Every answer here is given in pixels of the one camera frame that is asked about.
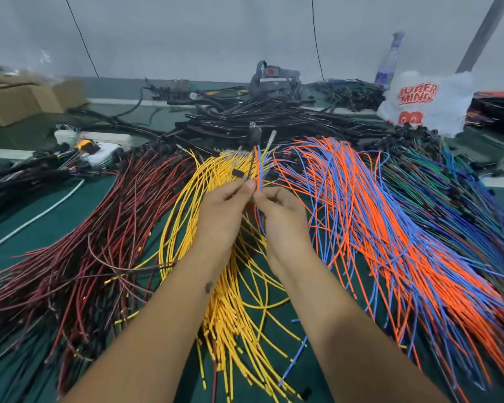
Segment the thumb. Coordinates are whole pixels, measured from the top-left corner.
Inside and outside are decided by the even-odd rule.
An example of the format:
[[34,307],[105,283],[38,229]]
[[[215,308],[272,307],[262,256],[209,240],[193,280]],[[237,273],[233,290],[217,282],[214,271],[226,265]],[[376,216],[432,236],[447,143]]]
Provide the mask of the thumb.
[[267,217],[269,217],[269,213],[278,206],[276,203],[267,198],[261,191],[254,192],[254,202],[256,203],[258,209],[261,210]]
[[235,195],[231,198],[231,201],[233,203],[239,204],[241,208],[244,208],[248,200],[252,197],[255,189],[256,181],[254,179],[249,179],[243,185],[241,185],[241,188],[239,188],[237,192],[235,192]]

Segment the gray machine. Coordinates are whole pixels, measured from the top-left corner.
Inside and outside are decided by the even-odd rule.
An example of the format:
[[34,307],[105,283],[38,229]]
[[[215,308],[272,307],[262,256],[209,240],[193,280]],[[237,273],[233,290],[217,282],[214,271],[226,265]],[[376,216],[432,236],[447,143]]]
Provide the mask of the gray machine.
[[248,85],[252,97],[262,94],[269,97],[288,97],[290,100],[300,100],[301,89],[298,70],[267,65],[264,60],[257,64],[256,73]]

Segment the person's right arm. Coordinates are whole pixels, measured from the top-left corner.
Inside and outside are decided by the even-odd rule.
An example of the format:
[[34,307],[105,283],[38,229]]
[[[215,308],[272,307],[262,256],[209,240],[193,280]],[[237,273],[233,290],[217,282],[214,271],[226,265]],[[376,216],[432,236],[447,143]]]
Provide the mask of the person's right arm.
[[308,335],[336,402],[448,402],[330,273],[312,248],[306,210],[283,188],[256,191],[267,259]]

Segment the fingernail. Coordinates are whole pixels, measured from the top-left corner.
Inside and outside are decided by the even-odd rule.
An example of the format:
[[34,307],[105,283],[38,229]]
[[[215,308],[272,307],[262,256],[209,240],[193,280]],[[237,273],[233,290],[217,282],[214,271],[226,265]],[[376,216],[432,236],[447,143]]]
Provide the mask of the fingernail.
[[255,189],[255,188],[256,188],[256,184],[257,184],[257,183],[256,183],[256,180],[255,180],[255,179],[249,179],[248,181],[246,181],[246,182],[244,183],[244,187],[245,187],[246,189],[250,189],[250,190],[252,190],[252,189]]

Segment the plastic bottle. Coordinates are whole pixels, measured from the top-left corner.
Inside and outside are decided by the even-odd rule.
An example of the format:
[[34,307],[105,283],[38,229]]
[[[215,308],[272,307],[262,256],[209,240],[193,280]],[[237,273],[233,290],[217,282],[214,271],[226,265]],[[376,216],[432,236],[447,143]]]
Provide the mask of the plastic bottle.
[[390,51],[385,55],[383,60],[381,60],[374,82],[377,85],[383,86],[385,89],[389,89],[390,83],[392,83],[392,78],[394,77],[394,72],[396,71],[396,65],[398,64],[397,59],[399,46],[402,44],[405,33],[403,31],[398,31],[393,35],[394,40],[390,45]]

